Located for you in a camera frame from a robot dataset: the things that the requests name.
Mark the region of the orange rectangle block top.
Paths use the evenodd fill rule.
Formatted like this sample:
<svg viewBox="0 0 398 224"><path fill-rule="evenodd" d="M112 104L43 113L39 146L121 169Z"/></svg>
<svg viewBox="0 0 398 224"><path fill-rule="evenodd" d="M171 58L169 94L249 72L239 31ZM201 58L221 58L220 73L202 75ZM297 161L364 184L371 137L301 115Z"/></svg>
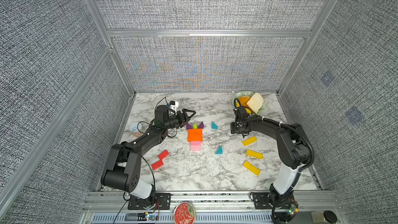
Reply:
<svg viewBox="0 0 398 224"><path fill-rule="evenodd" d="M189 134L197 134L197 135L202 135L202 129L189 129L188 133Z"/></svg>

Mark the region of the orange rectangle block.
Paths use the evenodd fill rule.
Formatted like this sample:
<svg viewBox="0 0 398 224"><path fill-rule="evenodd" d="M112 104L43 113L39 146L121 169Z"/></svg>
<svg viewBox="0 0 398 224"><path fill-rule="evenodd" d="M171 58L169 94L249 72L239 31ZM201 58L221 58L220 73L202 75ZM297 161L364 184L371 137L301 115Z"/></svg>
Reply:
<svg viewBox="0 0 398 224"><path fill-rule="evenodd" d="M188 133L189 134L197 134L197 135L202 135L202 129L189 129Z"/></svg>
<svg viewBox="0 0 398 224"><path fill-rule="evenodd" d="M201 139L203 137L202 132L189 132L188 138L189 139Z"/></svg>

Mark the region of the pink rectangle block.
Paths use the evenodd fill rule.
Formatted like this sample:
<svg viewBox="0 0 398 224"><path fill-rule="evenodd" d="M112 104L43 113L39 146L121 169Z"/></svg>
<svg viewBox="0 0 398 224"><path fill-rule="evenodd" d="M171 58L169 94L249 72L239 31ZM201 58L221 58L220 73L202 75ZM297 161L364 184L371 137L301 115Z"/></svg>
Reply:
<svg viewBox="0 0 398 224"><path fill-rule="evenodd" d="M201 146L191 146L190 150L191 151L200 151L201 150Z"/></svg>
<svg viewBox="0 0 398 224"><path fill-rule="evenodd" d="M191 147L200 147L201 146L201 141L192 141L190 142Z"/></svg>

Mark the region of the orange rectangle block diagonal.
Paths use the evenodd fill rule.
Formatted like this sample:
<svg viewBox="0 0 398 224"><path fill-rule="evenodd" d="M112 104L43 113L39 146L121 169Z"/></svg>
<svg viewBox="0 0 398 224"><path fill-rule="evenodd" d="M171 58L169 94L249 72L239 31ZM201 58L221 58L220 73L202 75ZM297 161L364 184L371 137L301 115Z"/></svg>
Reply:
<svg viewBox="0 0 398 224"><path fill-rule="evenodd" d="M203 138L198 136L188 137L188 142L203 142Z"/></svg>

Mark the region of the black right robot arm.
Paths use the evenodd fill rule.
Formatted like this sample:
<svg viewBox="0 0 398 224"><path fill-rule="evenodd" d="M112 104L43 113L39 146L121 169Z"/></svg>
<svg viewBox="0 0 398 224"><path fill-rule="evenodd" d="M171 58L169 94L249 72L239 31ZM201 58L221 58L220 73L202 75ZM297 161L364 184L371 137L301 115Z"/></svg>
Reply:
<svg viewBox="0 0 398 224"><path fill-rule="evenodd" d="M255 131L276 140L282 163L277 179L269 188L268 202L278 207L293 197L293 189L302 172L313 164L315 152L301 125L249 114L238 98L233 104L235 121L230 125L232 134L241 134L245 138Z"/></svg>

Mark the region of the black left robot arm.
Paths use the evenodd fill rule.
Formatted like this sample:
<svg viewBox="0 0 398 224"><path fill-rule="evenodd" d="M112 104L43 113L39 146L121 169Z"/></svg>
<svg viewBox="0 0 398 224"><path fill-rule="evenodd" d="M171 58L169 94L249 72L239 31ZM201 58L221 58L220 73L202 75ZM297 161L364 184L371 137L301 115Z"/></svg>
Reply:
<svg viewBox="0 0 398 224"><path fill-rule="evenodd" d="M137 199L152 199L155 183L140 179L144 154L161 144L170 129L183 128L196 111L174 111L166 105L155 108L154 119L142 136L132 142L122 142L111 147L101 176L101 185L122 190Z"/></svg>

